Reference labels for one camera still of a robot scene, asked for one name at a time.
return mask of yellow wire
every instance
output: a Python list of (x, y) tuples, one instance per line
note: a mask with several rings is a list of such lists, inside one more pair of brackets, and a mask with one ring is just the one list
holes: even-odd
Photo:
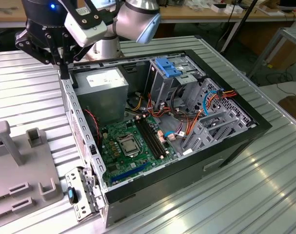
[(136, 111), (136, 110), (138, 110), (140, 108), (141, 100), (142, 100), (142, 97), (140, 97), (138, 105), (134, 109), (132, 109), (132, 111)]
[(222, 92), (223, 94), (227, 94), (227, 93), (232, 93), (234, 90), (231, 91), (227, 91), (227, 92)]

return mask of expansion slot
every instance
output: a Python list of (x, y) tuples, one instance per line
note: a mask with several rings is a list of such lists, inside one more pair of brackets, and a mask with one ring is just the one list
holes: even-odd
[(150, 164), (150, 163), (147, 162), (147, 163), (145, 163), (145, 164), (143, 164), (143, 165), (141, 165), (141, 166), (139, 166), (139, 167), (136, 167), (136, 168), (134, 168), (134, 169), (131, 169), (130, 171), (127, 171), (127, 172), (124, 172), (124, 173), (122, 173), (122, 174), (120, 174), (120, 175), (117, 175), (117, 176), (115, 176), (115, 177), (112, 177), (112, 178), (111, 178), (111, 181), (114, 182), (114, 181), (117, 181), (117, 180), (120, 180), (120, 179), (124, 179), (124, 178), (126, 178), (126, 177), (129, 177), (129, 176), (135, 174), (135, 173), (141, 172), (141, 171), (142, 171), (146, 166), (148, 166), (149, 164)]
[(161, 156), (165, 156), (166, 152), (163, 146), (161, 145), (157, 137), (154, 135), (153, 130), (151, 130), (145, 118), (135, 120), (135, 125), (140, 131), (149, 149), (152, 151), (154, 158), (159, 159)]

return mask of blue plastic latch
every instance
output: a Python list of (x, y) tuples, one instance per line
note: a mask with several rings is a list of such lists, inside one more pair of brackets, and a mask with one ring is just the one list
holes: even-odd
[(72, 198), (73, 197), (73, 192), (72, 190), (69, 190), (69, 198)]
[(172, 62), (167, 58), (156, 58), (158, 67), (165, 72), (167, 77), (177, 77), (182, 75), (182, 72), (177, 70)]

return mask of cpu socket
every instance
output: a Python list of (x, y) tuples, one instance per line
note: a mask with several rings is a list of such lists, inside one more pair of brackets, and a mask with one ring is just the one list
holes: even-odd
[(140, 152), (140, 148), (134, 135), (128, 134), (117, 138), (123, 153), (128, 157), (136, 157)]

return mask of ram slot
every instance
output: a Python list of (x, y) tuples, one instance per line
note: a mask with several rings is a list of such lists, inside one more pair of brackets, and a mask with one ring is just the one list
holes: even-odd
[(161, 156), (165, 156), (165, 150), (161, 145), (160, 141), (154, 135), (151, 130), (149, 124), (145, 119), (139, 119), (135, 121), (135, 125), (137, 126), (139, 132), (141, 133), (143, 139), (147, 143), (149, 149), (152, 151), (155, 159), (159, 159)]

